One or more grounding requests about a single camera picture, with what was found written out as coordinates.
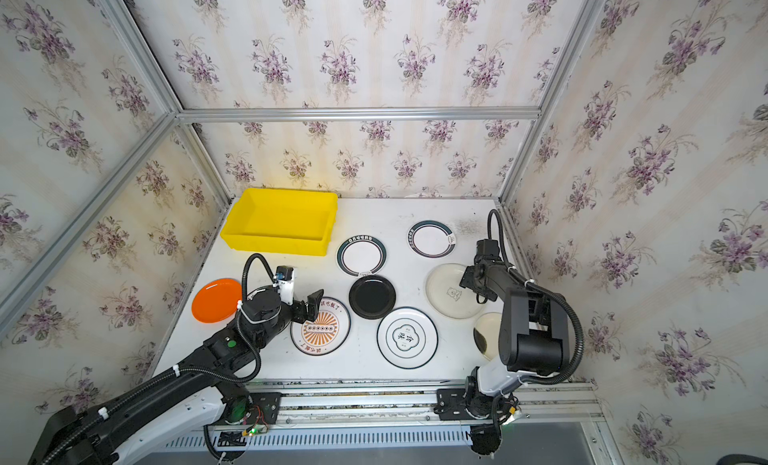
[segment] plate with dark green rim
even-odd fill
[[[408,245],[422,257],[439,259],[456,247],[456,235],[445,223],[423,220],[408,230]]]
[[[336,253],[336,263],[353,277],[372,275],[386,261],[386,249],[381,240],[370,235],[355,235],[345,240]]]

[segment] white table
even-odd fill
[[[305,300],[308,294],[323,288],[325,296],[337,298],[347,305],[352,326],[349,337],[341,347],[320,357],[299,351],[293,345],[290,331],[285,330],[261,352],[261,373],[256,381],[463,379],[474,367],[487,363],[475,347],[472,329],[481,314],[501,311],[502,302],[489,301],[475,317],[454,320],[440,315],[429,305],[424,290],[428,273],[437,265],[472,264],[475,242],[485,238],[487,215],[494,208],[493,200],[340,199],[326,256],[265,253],[273,270],[278,265],[290,265],[296,269],[294,297],[297,300]],[[427,259],[410,249],[408,230],[422,220],[443,222],[454,231],[456,248],[448,256]],[[377,275],[388,278],[394,285],[397,293],[395,308],[418,308],[435,322],[437,352],[429,363],[420,368],[405,370],[389,364],[376,344],[379,320],[366,320],[356,315],[349,306],[350,287],[356,278],[344,273],[336,264],[336,250],[344,240],[363,234],[373,235],[386,247],[386,263]],[[199,323],[192,316],[191,302],[202,287],[217,278],[228,277],[239,281],[249,255],[246,251],[230,249],[224,240],[216,237],[162,352],[156,372],[178,363],[231,319],[228,317],[215,324]],[[250,269],[249,288],[268,283],[264,268],[255,261]]]

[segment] black plate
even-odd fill
[[[350,306],[363,318],[376,320],[395,307],[395,287],[380,275],[358,278],[350,289]]]

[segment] plate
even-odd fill
[[[397,294],[392,283],[380,275],[358,278],[350,288],[350,306],[363,318],[376,320],[394,307]]]
[[[381,240],[370,235],[355,235],[345,240],[336,253],[336,263],[354,277],[372,275],[381,270],[386,249]]]
[[[376,331],[379,351],[392,365],[419,368],[437,351],[437,328],[423,311],[411,307],[392,310]]]
[[[502,327],[502,314],[492,311],[478,317],[472,336],[475,338],[475,346],[488,360],[498,356],[498,331]]]
[[[293,322],[290,337],[293,345],[307,355],[325,355],[336,350],[350,334],[350,311],[331,297],[320,300],[317,320],[302,324]]]
[[[456,247],[456,235],[444,223],[424,220],[408,230],[408,245],[422,257],[439,259]]]
[[[204,324],[222,321],[237,310],[243,296],[240,283],[233,278],[219,278],[202,287],[192,300],[192,316]]]
[[[477,303],[475,292],[458,284],[465,270],[464,265],[445,263],[429,272],[426,285],[427,300],[435,310],[446,317],[470,318],[485,307],[485,304]]]

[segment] orange plate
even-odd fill
[[[214,280],[197,292],[192,301],[192,316],[204,324],[222,321],[235,313],[241,295],[242,289],[237,280]]]

